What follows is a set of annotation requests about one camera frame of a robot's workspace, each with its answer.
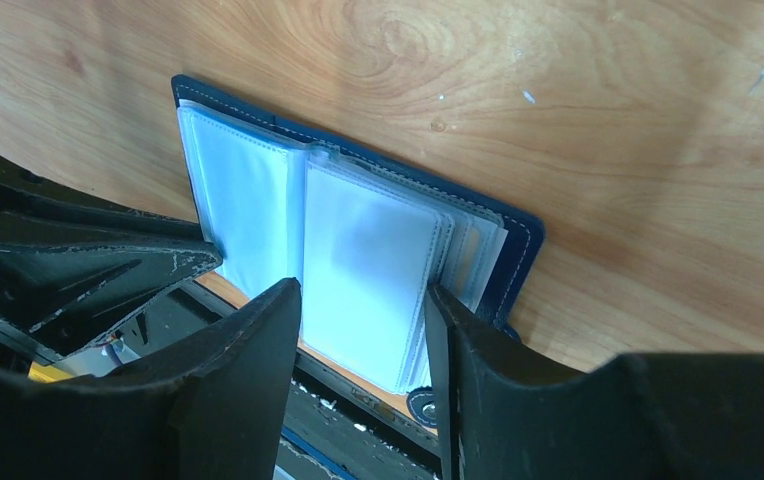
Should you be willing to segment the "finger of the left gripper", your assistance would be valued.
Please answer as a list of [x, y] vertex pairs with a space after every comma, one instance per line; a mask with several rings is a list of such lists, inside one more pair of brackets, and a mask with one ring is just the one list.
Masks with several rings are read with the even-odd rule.
[[198, 225], [40, 177], [0, 155], [0, 353], [51, 364], [214, 270]]

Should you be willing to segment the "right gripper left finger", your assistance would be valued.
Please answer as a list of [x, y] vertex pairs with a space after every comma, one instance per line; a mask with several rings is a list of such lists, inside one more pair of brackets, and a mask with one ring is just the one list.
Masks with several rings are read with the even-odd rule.
[[0, 479], [269, 479], [301, 318], [293, 278], [103, 377], [0, 369]]

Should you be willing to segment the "blue leather card holder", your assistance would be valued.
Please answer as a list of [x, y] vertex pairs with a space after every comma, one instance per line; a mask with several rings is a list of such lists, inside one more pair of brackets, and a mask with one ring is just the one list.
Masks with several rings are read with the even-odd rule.
[[179, 74], [171, 81], [204, 238], [249, 297], [292, 277], [300, 339], [437, 424], [423, 302], [447, 289], [509, 329], [545, 241], [536, 216]]

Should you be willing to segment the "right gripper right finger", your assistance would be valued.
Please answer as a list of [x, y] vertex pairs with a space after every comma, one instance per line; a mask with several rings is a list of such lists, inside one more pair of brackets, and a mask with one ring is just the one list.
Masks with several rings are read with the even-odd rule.
[[764, 479], [764, 354], [625, 353], [584, 373], [440, 285], [424, 311], [445, 479]]

